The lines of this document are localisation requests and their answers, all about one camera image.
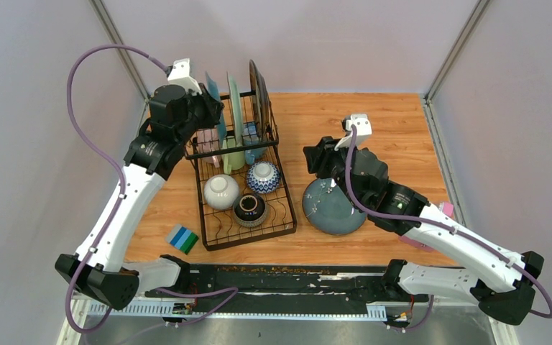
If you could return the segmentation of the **pink ceramic mug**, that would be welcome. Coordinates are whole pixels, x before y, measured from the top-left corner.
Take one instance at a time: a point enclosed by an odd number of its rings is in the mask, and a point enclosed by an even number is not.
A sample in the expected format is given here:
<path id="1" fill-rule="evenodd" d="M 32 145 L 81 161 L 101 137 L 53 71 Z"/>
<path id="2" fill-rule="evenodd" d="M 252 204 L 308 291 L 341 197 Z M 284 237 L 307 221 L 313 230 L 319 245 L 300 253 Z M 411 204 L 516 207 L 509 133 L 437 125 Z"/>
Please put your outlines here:
<path id="1" fill-rule="evenodd" d="M 199 153 L 210 153 L 220 149 L 220 141 L 217 129 L 201 129 L 197 132 Z M 202 161 L 216 168 L 221 167 L 221 156 L 212 155 L 203 157 Z"/>

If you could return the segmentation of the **light green mug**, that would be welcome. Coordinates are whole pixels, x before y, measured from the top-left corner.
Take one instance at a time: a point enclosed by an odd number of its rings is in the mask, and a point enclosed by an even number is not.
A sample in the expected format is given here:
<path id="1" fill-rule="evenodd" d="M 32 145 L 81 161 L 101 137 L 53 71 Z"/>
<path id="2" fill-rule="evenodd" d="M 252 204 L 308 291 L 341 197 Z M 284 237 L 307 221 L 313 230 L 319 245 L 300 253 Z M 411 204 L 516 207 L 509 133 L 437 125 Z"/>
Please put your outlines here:
<path id="1" fill-rule="evenodd" d="M 221 145 L 223 150 L 237 149 L 235 152 L 222 154 L 224 173 L 230 175 L 235 170 L 242 169 L 245 164 L 243 144 L 236 141 L 235 136 L 227 136 Z"/>

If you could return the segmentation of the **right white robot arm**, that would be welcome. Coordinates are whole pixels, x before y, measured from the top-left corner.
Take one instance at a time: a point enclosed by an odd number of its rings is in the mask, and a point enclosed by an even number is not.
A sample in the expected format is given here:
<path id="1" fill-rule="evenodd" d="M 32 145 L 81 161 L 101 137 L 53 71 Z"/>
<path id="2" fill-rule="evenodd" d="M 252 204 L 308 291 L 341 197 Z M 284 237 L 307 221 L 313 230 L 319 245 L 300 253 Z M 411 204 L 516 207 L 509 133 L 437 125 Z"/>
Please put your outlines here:
<path id="1" fill-rule="evenodd" d="M 457 223 L 413 189 L 392 182 L 388 166 L 367 148 L 337 148 L 323 137 L 303 148 L 308 172 L 331 179 L 376 227 L 427 245 L 460 266 L 428 267 L 392 259 L 382 278 L 391 300 L 439 295 L 473 303 L 489 317 L 518 326 L 533 312 L 544 258 L 510 251 Z"/>

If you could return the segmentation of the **black rimmed white plate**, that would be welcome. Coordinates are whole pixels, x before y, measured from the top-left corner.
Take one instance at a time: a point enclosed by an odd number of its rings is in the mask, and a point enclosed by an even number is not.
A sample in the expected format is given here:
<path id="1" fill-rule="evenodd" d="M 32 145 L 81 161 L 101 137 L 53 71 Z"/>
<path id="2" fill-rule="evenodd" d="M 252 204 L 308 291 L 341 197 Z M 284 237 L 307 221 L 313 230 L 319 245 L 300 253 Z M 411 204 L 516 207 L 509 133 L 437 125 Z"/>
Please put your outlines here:
<path id="1" fill-rule="evenodd" d="M 256 133 L 260 139 L 265 139 L 270 122 L 270 100 L 265 80 L 253 60 L 249 61 L 249 77 L 251 91 L 254 93 L 252 97 L 252 110 Z"/>

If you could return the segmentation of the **light blue scalloped plate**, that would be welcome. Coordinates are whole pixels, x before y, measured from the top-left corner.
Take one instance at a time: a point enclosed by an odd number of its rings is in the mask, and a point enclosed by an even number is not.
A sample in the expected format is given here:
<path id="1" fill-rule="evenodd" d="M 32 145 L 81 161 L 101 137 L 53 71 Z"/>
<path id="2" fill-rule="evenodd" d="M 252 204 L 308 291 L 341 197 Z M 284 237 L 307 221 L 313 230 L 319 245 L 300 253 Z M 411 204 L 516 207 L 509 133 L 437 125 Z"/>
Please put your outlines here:
<path id="1" fill-rule="evenodd" d="M 236 138 L 236 143 L 240 146 L 244 144 L 243 140 L 243 131 L 244 131 L 244 122 L 242 116 L 242 100 L 238 85 L 235 81 L 235 78 L 227 73 L 228 78 L 228 87 L 229 87 L 229 96 L 231 102 L 231 111 L 234 118 L 234 135 Z"/>

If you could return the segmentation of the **white ribbed bowl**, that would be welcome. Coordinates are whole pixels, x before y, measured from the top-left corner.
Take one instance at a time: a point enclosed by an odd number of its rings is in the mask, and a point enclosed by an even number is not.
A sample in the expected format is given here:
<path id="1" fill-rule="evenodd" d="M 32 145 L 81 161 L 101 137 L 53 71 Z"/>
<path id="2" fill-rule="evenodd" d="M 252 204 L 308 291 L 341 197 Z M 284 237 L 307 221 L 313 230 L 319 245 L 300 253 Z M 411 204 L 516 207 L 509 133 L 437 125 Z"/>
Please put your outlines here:
<path id="1" fill-rule="evenodd" d="M 231 208 L 240 196 L 239 184 L 230 175 L 214 175 L 206 181 L 203 196 L 213 209 L 226 210 Z"/>

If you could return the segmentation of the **dark brown speckled bowl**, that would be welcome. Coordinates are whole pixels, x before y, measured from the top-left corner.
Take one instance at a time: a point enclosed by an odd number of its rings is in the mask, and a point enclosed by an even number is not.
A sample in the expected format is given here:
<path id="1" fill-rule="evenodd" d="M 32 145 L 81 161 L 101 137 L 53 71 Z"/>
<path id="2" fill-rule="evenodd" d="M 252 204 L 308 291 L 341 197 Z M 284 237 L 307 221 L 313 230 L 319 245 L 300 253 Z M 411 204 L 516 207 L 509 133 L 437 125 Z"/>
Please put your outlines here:
<path id="1" fill-rule="evenodd" d="M 269 210 L 264 199 L 256 193 L 240 195 L 232 206 L 235 222 L 246 228 L 260 226 L 268 217 Z"/>

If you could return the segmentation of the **blue butterfly mug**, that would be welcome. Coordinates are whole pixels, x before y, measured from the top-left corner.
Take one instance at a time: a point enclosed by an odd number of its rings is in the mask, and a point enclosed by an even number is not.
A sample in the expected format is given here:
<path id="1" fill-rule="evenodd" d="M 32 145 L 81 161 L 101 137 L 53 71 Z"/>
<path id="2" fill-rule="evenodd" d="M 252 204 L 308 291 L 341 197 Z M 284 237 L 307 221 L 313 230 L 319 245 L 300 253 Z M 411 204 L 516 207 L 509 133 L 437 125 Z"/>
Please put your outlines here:
<path id="1" fill-rule="evenodd" d="M 261 143 L 257 135 L 256 125 L 253 121 L 247 122 L 243 125 L 242 139 L 245 147 Z M 266 147 L 246 149 L 244 151 L 246 163 L 248 165 L 253 165 L 256 161 L 261 160 L 265 154 L 266 149 Z"/>

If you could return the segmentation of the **black wire dish rack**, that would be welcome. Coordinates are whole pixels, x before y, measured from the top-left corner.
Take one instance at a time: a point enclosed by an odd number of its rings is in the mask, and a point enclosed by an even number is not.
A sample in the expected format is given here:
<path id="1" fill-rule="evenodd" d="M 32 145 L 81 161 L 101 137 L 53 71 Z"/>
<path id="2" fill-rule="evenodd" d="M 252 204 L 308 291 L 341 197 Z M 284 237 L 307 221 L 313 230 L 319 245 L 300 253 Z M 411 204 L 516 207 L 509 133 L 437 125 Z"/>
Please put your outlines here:
<path id="1" fill-rule="evenodd" d="M 208 251 L 295 233 L 297 219 L 275 120 L 253 91 L 221 96 L 221 123 L 197 131 L 185 156 L 195 168 L 201 237 Z"/>

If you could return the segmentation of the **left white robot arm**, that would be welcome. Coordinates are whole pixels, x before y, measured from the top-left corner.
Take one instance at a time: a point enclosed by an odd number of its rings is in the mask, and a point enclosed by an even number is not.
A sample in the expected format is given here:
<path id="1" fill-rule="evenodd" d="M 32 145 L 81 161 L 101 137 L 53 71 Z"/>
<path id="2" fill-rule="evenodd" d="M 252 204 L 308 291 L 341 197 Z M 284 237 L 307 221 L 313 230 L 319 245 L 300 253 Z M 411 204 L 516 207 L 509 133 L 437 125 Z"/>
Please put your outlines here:
<path id="1" fill-rule="evenodd" d="M 66 281 L 81 272 L 73 289 L 120 311 L 139 294 L 165 288 L 182 297 L 191 288 L 188 265 L 163 254 L 151 262 L 125 262 L 132 235 L 151 200 L 185 156 L 185 146 L 200 129 L 220 122 L 224 105 L 205 85 L 193 92 L 160 86 L 149 100 L 150 117 L 132 140 L 117 183 L 96 225 L 75 254 L 61 254 L 55 269 Z"/>

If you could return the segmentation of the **grey blue blossom plate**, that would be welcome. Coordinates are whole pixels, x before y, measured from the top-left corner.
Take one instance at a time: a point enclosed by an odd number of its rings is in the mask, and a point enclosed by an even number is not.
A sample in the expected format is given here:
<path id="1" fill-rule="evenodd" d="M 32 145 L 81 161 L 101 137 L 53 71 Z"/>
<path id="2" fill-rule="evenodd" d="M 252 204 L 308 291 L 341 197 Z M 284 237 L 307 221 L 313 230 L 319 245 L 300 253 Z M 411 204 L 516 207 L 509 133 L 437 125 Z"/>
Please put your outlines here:
<path id="1" fill-rule="evenodd" d="M 330 235 L 347 235 L 359 229 L 367 215 L 357 210 L 332 179 L 315 179 L 305 189 L 302 207 L 310 224 Z"/>

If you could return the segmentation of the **white black bowl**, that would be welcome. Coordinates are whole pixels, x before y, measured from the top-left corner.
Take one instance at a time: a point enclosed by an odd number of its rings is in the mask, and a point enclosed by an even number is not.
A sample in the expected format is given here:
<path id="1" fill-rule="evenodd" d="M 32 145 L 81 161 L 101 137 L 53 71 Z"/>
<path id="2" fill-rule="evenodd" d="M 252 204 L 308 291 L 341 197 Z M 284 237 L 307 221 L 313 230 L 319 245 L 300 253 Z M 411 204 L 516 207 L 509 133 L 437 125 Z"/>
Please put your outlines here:
<path id="1" fill-rule="evenodd" d="M 274 192 L 280 184 L 280 171 L 268 161 L 255 162 L 247 172 L 247 186 L 255 193 Z"/>

